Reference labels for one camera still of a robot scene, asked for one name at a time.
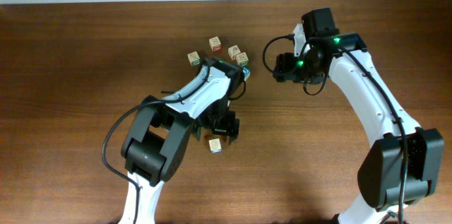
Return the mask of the blue D wooden block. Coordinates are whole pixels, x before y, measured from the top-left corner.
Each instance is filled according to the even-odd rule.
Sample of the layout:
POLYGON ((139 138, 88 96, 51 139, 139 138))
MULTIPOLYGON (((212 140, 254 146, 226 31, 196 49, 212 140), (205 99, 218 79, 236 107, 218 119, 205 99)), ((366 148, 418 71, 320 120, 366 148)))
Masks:
POLYGON ((244 80, 246 81, 249 78, 251 71, 247 67, 244 67, 243 72, 244 72, 244 80))

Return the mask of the green B wooden block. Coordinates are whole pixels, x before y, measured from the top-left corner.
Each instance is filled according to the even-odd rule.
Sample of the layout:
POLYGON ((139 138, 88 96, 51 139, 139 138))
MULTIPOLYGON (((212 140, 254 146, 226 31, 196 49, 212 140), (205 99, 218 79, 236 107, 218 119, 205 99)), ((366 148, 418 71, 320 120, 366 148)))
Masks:
POLYGON ((249 58, 246 52, 239 53, 235 56, 235 60, 240 66, 246 66, 249 64, 249 58))

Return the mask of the green V wooden block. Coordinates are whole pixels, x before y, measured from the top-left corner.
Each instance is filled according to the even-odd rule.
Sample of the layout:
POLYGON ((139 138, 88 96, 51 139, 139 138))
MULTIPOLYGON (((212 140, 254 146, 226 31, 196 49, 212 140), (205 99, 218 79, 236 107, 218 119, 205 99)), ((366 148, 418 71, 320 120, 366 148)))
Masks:
POLYGON ((198 55, 198 52, 190 52, 187 54, 189 63, 191 66, 197 66, 201 63, 201 58, 198 55))

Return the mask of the blue H wooden block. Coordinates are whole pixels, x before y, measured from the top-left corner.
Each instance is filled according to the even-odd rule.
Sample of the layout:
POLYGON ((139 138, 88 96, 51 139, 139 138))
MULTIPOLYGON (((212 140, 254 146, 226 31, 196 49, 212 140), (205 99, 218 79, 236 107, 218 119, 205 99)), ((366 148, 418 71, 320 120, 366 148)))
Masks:
POLYGON ((208 141, 211 153, 219 153, 222 151, 222 144, 219 138, 214 138, 208 141))

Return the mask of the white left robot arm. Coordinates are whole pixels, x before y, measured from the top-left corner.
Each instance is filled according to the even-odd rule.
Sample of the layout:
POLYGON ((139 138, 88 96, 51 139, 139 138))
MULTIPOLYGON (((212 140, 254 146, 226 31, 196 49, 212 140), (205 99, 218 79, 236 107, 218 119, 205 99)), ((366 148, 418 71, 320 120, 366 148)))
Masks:
POLYGON ((181 165, 191 136, 208 129, 237 139, 239 119, 230 104, 249 74, 244 66, 206 59, 182 89, 162 99, 149 95, 131 110, 135 117, 121 147, 129 188, 120 223, 154 223, 162 187, 181 165))

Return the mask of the wooden K red block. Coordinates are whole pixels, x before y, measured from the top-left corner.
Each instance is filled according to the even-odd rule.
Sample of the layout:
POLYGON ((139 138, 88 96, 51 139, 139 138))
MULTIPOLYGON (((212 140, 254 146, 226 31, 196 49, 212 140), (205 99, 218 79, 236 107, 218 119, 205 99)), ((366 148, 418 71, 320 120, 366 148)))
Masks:
POLYGON ((241 53, 241 51, 237 45, 229 47, 227 52, 228 52, 231 60, 235 60, 236 56, 241 53))

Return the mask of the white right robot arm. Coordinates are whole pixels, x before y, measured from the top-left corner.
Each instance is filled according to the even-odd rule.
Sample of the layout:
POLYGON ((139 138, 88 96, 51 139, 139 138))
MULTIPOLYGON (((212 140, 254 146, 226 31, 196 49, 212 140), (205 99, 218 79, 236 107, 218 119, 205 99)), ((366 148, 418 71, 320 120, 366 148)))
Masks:
POLYGON ((359 195, 333 223, 403 223, 403 211, 436 191, 444 153, 437 129, 423 129, 377 72, 358 33, 341 33, 329 8, 310 11, 286 35, 294 51, 278 55, 273 77, 304 87, 332 80, 350 102, 370 150, 357 173, 359 195))

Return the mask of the red E wooden block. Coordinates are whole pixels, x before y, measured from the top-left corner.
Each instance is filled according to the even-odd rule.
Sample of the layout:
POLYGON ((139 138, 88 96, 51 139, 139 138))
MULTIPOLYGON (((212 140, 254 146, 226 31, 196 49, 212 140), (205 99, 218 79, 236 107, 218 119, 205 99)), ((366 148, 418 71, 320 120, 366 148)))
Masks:
POLYGON ((220 51, 222 49, 222 43, 219 39, 219 37, 212 37, 209 40, 210 48, 213 52, 220 51))

